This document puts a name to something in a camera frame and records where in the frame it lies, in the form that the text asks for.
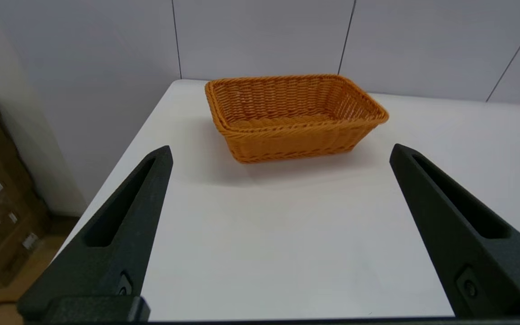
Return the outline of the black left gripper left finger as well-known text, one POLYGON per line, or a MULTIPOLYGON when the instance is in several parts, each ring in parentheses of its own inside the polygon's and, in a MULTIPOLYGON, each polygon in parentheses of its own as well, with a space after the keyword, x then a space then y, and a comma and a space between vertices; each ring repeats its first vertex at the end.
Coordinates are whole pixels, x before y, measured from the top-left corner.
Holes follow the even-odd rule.
POLYGON ((139 162, 21 296, 23 321, 148 321, 142 287, 172 166, 169 146, 139 162))

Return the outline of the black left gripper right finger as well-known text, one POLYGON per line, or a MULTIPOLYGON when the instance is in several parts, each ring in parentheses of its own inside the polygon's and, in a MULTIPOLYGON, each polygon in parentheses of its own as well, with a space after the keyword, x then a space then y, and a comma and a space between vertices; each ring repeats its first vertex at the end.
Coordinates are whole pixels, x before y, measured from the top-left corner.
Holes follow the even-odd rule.
POLYGON ((417 150, 390 166, 454 314, 520 317, 520 232, 417 150))

